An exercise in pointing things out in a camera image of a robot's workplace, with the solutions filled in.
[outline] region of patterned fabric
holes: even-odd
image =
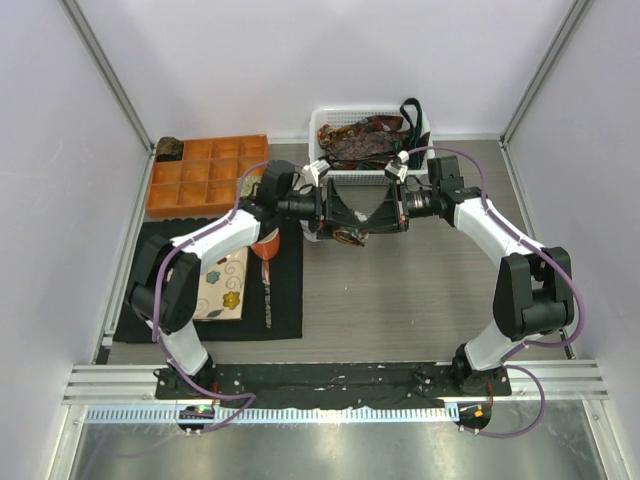
[[[374,115],[334,130],[323,125],[317,133],[318,144],[325,150],[322,159],[334,169],[349,170],[366,163],[369,168],[384,168],[410,132],[399,132],[403,118]]]

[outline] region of white panel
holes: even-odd
[[[144,153],[58,2],[0,3],[2,478],[44,478]]]
[[[502,133],[571,0],[82,0],[152,137],[306,137],[311,112],[422,102]]]
[[[572,256],[596,358],[640,452],[640,49],[637,0],[593,3],[512,148],[539,239]]]

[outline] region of black mounting plate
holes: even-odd
[[[451,365],[436,363],[226,364],[217,365],[216,372],[219,393],[253,392],[254,408],[426,408],[442,406],[439,397],[487,396],[486,385],[477,392],[461,391],[453,381]],[[202,398],[182,381],[160,378],[165,384],[158,383],[158,399]],[[490,381],[494,396],[511,395],[504,369],[498,369]]]

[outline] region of black strap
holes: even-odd
[[[406,105],[412,105],[415,107],[417,112],[416,124],[413,124],[413,120],[411,116],[407,113],[405,109]],[[404,101],[404,103],[400,106],[400,113],[405,118],[405,120],[409,123],[409,131],[410,136],[408,141],[405,144],[405,148],[411,150],[416,147],[424,147],[429,143],[429,135],[431,132],[427,132],[422,135],[422,106],[420,102],[415,98],[408,98]],[[409,157],[409,168],[411,170],[417,170],[422,167],[422,159],[424,158],[424,153],[414,153]]]

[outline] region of led light strip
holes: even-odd
[[[186,405],[93,405],[89,407],[87,424],[163,424],[174,423]],[[179,420],[182,424],[208,424],[229,417],[235,409],[216,407],[215,420]],[[249,409],[235,424],[321,424],[321,423],[394,423],[394,422],[450,422],[459,419],[457,403],[445,408],[419,408],[406,410],[375,410],[368,407],[345,410],[298,410],[286,408],[269,410]]]

